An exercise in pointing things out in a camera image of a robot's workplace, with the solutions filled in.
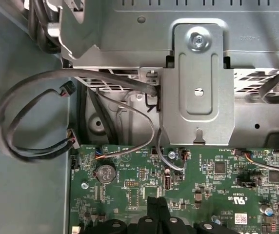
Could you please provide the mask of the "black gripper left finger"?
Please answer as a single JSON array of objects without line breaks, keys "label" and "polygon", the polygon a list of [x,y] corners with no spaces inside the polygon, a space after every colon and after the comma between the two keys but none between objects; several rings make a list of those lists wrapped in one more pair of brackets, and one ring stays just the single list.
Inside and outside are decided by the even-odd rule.
[{"label": "black gripper left finger", "polygon": [[159,228],[158,199],[148,197],[147,215],[137,223],[127,225],[121,220],[111,219],[92,228],[86,228],[81,234],[156,234]]}]

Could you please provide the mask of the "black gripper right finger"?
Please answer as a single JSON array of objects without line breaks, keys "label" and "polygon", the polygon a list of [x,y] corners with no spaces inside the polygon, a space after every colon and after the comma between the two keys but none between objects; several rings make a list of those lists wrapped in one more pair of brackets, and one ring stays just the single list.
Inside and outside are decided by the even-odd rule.
[{"label": "black gripper right finger", "polygon": [[201,222],[194,228],[185,224],[182,219],[171,216],[167,201],[159,198],[159,220],[162,224],[163,234],[229,234],[230,229],[218,225],[215,222]]}]

